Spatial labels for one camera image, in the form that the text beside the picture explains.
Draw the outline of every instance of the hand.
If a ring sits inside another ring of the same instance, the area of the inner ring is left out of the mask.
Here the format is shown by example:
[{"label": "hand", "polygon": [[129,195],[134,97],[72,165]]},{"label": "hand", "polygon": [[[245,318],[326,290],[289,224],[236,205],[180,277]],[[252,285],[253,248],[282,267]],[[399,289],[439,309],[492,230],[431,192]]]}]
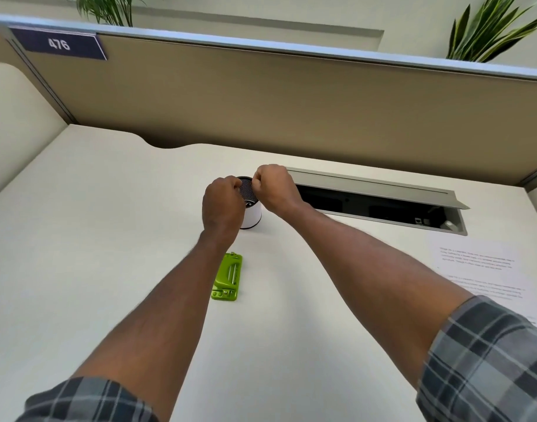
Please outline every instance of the hand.
[{"label": "hand", "polygon": [[253,177],[252,186],[260,202],[284,220],[295,209],[305,205],[298,187],[284,166],[260,166]]},{"label": "hand", "polygon": [[241,179],[235,176],[217,178],[208,185],[202,199],[204,233],[220,244],[231,246],[245,216],[245,200],[239,194]]}]

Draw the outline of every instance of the shirt sleeve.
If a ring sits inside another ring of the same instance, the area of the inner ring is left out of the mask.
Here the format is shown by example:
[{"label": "shirt sleeve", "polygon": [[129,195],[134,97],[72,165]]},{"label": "shirt sleeve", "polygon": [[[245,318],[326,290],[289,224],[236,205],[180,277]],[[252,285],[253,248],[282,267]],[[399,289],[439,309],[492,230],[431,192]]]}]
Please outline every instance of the shirt sleeve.
[{"label": "shirt sleeve", "polygon": [[471,298],[434,339],[417,390],[428,422],[537,422],[537,328]]},{"label": "shirt sleeve", "polygon": [[150,406],[119,383],[76,377],[26,400],[16,422],[158,422]]}]

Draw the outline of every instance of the white paper sheet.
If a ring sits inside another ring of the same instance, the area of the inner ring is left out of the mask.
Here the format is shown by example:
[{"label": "white paper sheet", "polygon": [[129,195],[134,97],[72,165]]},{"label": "white paper sheet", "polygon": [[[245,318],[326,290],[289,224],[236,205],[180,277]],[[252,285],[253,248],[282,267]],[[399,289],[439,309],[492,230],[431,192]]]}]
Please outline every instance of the white paper sheet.
[{"label": "white paper sheet", "polygon": [[429,244],[435,271],[524,315],[537,326],[536,292],[510,244],[441,232],[429,234]]}]

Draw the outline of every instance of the desk number plate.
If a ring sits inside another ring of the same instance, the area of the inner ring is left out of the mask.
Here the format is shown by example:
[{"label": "desk number plate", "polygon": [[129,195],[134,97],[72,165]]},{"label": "desk number plate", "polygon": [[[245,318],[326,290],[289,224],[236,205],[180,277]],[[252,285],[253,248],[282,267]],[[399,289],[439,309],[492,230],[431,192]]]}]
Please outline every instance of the desk number plate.
[{"label": "desk number plate", "polygon": [[12,34],[29,52],[106,61],[104,50],[94,33],[73,33],[27,27],[10,28]]}]

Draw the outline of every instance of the table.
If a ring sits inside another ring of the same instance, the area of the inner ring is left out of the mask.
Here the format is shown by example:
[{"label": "table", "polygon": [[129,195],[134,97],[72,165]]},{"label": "table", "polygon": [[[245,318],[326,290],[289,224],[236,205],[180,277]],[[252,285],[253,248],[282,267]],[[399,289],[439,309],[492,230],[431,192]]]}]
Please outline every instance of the table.
[{"label": "table", "polygon": [[[0,193],[0,420],[71,375],[183,258],[216,177],[257,166],[454,190],[469,236],[512,242],[537,287],[537,214],[522,188],[208,144],[160,149],[68,126]],[[427,234],[335,217],[431,264]],[[272,213],[241,231],[236,302],[210,301],[177,421],[422,421],[415,391],[316,257]]]}]

